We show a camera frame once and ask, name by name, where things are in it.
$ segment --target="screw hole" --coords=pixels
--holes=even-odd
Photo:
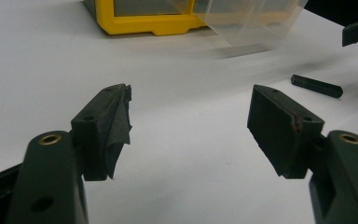
[[[312,121],[312,118],[310,118],[310,117],[303,117],[303,120]]]
[[[85,118],[83,118],[83,120],[91,121],[91,120],[94,120],[94,117],[93,116],[86,116]]]
[[[36,200],[36,202],[34,202],[31,206],[31,211],[35,212],[35,213],[41,213],[44,212],[46,210],[48,210],[54,203],[54,199],[51,197],[42,197],[38,200]]]
[[[60,140],[61,140],[61,136],[59,134],[49,134],[39,139],[39,144],[43,146],[48,146],[48,145],[56,144]]]
[[[341,140],[343,140],[344,142],[358,145],[358,137],[353,136],[351,134],[342,133],[342,134],[339,135],[339,138]]]

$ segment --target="white desk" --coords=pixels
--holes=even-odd
[[[124,82],[131,145],[114,181],[86,183],[90,223],[314,223],[310,174],[277,177],[246,121],[261,84],[324,119],[324,134],[358,133],[358,44],[342,48],[341,30],[304,10],[278,49],[238,56],[209,29],[109,37],[79,1],[0,0],[0,171],[22,161],[34,136],[69,131],[100,89]],[[344,95],[294,87],[292,74]]]

